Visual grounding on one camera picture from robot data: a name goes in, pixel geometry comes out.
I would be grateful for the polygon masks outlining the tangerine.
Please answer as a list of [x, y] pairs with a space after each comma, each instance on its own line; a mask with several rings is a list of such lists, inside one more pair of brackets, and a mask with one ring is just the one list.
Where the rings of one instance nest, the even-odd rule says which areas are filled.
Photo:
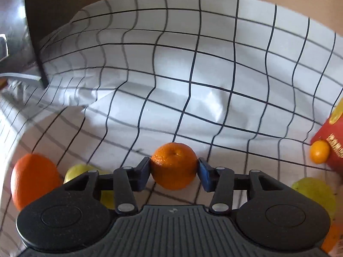
[[342, 224], [333, 222], [330, 226], [329, 232], [322, 243], [321, 249], [325, 253], [329, 253], [334, 246], [339, 242], [342, 236]]
[[153, 153], [150, 168], [158, 185], [167, 190], [181, 190], [196, 177], [198, 158], [193, 149], [183, 143], [167, 143]]

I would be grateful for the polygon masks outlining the yellow-green apple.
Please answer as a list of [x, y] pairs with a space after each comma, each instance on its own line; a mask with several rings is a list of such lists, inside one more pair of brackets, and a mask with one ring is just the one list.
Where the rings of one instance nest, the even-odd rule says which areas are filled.
[[[65, 174], [64, 184], [71, 181], [72, 179], [78, 177], [79, 175], [88, 172], [90, 170], [97, 170], [100, 175], [107, 175], [112, 174], [108, 170], [100, 170], [94, 166], [86, 165], [86, 164], [77, 164], [72, 166], [68, 169], [67, 173]], [[106, 206], [108, 209], [114, 210], [114, 192], [113, 190], [102, 190], [101, 191], [101, 199], [100, 202]]]

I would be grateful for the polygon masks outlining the large orange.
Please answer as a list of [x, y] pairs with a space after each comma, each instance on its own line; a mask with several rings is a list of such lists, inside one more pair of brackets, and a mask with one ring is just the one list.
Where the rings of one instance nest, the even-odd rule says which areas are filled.
[[18, 211], [60, 187], [63, 181], [55, 164], [40, 154], [26, 154], [11, 174], [11, 195]]

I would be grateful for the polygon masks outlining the white black grid tablecloth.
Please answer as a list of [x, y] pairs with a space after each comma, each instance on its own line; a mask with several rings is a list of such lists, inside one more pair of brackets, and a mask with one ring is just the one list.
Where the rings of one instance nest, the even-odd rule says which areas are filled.
[[1, 92], [1, 255], [24, 245], [10, 191], [15, 163], [49, 158], [136, 166], [169, 142], [236, 173], [333, 190], [309, 159], [312, 136], [342, 98], [342, 36], [260, 0], [102, 0], [42, 40], [47, 89]]

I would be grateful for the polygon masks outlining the green pear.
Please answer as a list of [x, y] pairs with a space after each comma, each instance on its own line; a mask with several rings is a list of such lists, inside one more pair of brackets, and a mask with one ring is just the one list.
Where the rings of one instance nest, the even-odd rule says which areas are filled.
[[294, 182], [292, 189], [321, 205], [329, 214], [331, 221], [335, 218], [336, 198], [329, 185], [317, 178], [302, 178]]

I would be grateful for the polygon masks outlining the tiny kumquat by bag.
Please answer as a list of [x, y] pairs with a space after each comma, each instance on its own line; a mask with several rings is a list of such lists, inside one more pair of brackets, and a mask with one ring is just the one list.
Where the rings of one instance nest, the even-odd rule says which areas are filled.
[[325, 140], [317, 140], [310, 147], [310, 159], [315, 164], [325, 163], [330, 156], [330, 145]]

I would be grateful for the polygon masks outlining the red snack bag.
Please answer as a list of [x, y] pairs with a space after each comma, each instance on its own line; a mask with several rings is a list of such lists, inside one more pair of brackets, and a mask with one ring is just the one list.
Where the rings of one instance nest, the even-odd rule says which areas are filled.
[[342, 177], [342, 100], [312, 137], [310, 146], [317, 140], [325, 140], [330, 145], [330, 156], [323, 164]]

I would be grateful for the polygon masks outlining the tangerine beside pear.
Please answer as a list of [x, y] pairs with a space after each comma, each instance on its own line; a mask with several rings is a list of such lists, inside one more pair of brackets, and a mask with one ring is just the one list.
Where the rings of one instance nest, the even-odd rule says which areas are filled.
[[325, 253], [329, 253], [334, 246], [339, 242], [342, 236], [342, 224], [333, 222], [330, 226], [329, 232], [322, 243], [321, 249]]

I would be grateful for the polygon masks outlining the black monitor left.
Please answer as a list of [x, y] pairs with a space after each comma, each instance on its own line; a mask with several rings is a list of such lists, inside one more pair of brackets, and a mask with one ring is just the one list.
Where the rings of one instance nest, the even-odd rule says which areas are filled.
[[31, 40], [25, 0], [1, 0], [0, 22], [1, 78], [46, 88], [49, 81]]

